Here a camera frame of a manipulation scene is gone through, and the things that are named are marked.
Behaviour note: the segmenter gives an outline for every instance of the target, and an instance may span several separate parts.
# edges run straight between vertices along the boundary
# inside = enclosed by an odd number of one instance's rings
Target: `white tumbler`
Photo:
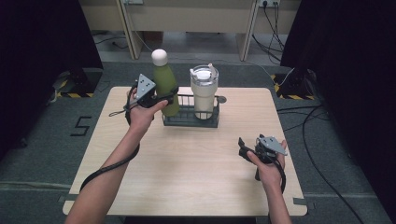
[[[210,119],[218,90],[219,71],[210,63],[196,66],[190,69],[190,73],[195,116],[198,119]]]

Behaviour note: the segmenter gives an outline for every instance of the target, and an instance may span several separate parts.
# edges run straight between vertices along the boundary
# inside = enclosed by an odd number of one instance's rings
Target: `metal basket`
[[[178,113],[172,117],[163,115],[164,126],[183,126],[183,127],[201,127],[201,128],[217,128],[219,125],[219,104],[225,103],[224,96],[215,96],[216,105],[213,107],[213,112],[195,111],[193,102],[193,95],[180,94],[178,102],[180,109]]]

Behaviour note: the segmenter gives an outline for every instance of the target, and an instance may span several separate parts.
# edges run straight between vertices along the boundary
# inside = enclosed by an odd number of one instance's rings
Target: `controller strap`
[[[280,178],[282,180],[282,183],[280,184],[280,189],[283,191],[285,191],[285,187],[286,187],[286,175],[285,175],[285,171],[283,170],[282,166],[280,165],[280,162],[278,159],[273,160],[272,158],[268,157],[271,162],[276,166],[277,170],[280,173]]]
[[[117,162],[117,163],[114,163],[114,164],[112,164],[112,165],[103,167],[103,168],[97,170],[96,172],[92,173],[91,175],[89,175],[89,176],[84,180],[84,182],[82,182],[82,185],[81,185],[81,188],[79,189],[79,191],[82,191],[82,189],[84,189],[84,187],[85,187],[91,180],[95,179],[97,176],[99,176],[99,175],[101,175],[101,174],[103,174],[103,173],[105,173],[105,172],[107,172],[107,171],[114,170],[114,169],[116,169],[117,167],[120,167],[120,166],[122,166],[123,164],[125,164],[125,163],[131,161],[131,160],[137,155],[137,153],[139,152],[139,148],[140,148],[140,144],[137,145],[136,149],[134,150],[134,153],[132,153],[131,156],[127,157],[126,159],[124,159],[124,160],[122,160],[122,161],[119,161],[119,162]]]

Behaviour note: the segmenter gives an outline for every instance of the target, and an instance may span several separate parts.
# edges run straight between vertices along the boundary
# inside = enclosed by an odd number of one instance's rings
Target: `wooden table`
[[[129,87],[111,90],[78,169],[70,194],[78,194],[83,180],[96,171],[128,129],[122,109]],[[191,94],[190,88],[180,93]],[[220,105],[218,128],[164,126],[162,114],[141,142],[139,154],[126,171],[109,215],[120,216],[267,216],[262,183],[254,179],[256,166],[238,155],[238,138],[254,147],[260,133],[285,138],[267,89],[219,88],[227,98]],[[293,203],[303,193],[290,154],[286,157],[284,192],[291,216],[303,216],[305,205]],[[73,201],[66,201],[67,214]]]

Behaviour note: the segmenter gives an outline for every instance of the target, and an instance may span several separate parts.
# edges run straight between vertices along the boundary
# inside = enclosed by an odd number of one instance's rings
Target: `black curtain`
[[[103,68],[78,0],[0,1],[0,159],[24,137],[64,71]]]
[[[302,0],[281,62],[316,72],[335,125],[393,222],[395,11],[393,0]]]

